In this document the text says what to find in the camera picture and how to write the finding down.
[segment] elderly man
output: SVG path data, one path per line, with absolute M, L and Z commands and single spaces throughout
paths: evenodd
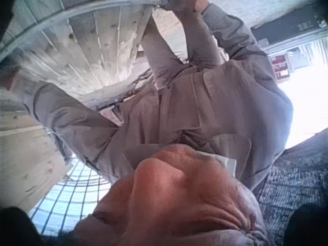
M 55 85 L 16 74 L 6 86 L 115 182 L 76 226 L 76 245 L 266 245 L 252 191 L 284 149 L 292 104 L 241 20 L 207 0 L 167 2 L 184 27 L 190 63 L 151 19 L 141 44 L 157 86 L 121 105 L 121 127 Z M 223 65 L 211 33 L 230 56 Z

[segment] glass roof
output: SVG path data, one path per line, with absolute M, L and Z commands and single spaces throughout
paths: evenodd
M 57 236 L 59 231 L 71 231 L 93 212 L 111 184 L 77 158 L 67 181 L 59 182 L 30 211 L 29 216 L 40 234 Z

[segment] sleeve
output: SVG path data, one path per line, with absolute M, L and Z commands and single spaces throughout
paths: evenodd
M 275 74 L 267 54 L 244 22 L 228 15 L 220 7 L 210 4 L 202 13 L 205 23 L 233 60 L 249 60 L 259 80 L 275 81 Z
M 28 113 L 53 131 L 85 164 L 95 163 L 118 126 L 66 94 L 56 85 L 29 80 L 16 81 L 11 92 Z

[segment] wall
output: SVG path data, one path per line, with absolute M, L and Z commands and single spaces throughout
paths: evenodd
M 44 129 L 29 116 L 1 116 L 0 207 L 29 212 L 70 168 Z

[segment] metal frame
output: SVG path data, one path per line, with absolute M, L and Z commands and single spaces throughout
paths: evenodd
M 30 219 L 36 225 L 40 234 L 49 235 L 51 231 L 51 235 L 55 236 L 62 230 L 70 231 L 74 229 L 76 224 L 69 222 L 69 220 L 73 219 L 78 223 L 89 212 L 92 212 L 89 209 L 85 211 L 86 206 L 99 204 L 100 193 L 109 190 L 107 180 L 95 174 L 77 157 L 73 157 L 72 160 L 76 163 L 71 163 L 73 168 L 68 172 L 69 177 L 67 180 L 55 185 L 57 192 L 48 192 L 29 213 Z M 97 186 L 96 189 L 89 190 L 95 185 Z M 79 208 L 73 211 L 70 210 L 74 206 Z M 40 219 L 40 213 L 44 216 L 44 220 Z
M 328 28 L 320 28 L 316 29 L 311 32 L 307 32 L 302 35 L 298 35 L 289 39 L 286 39 L 284 41 L 278 42 L 276 44 L 263 47 L 262 50 L 266 52 L 269 56 L 276 56 L 279 54 L 283 54 L 287 50 L 291 50 L 293 48 L 296 48 L 300 45 L 310 43 L 314 40 L 327 37 L 328 34 Z
M 0 62 L 2 62 L 3 59 L 5 59 L 12 51 L 14 51 L 14 49 L 16 49 L 21 43 L 23 43 L 26 39 L 31 37 L 33 34 L 42 31 L 48 26 L 54 25 L 55 23 L 63 21 L 67 18 L 71 18 L 87 12 L 110 8 L 110 7 L 130 5 L 130 4 L 156 5 L 156 4 L 160 4 L 160 2 L 161 0 L 103 0 L 97 2 L 88 2 L 85 4 L 77 5 L 67 10 L 63 10 L 62 12 L 51 15 L 45 18 L 44 20 L 42 20 L 41 22 L 35 24 L 34 26 L 29 27 L 21 34 L 16 36 L 12 42 L 6 44 L 0 50 Z

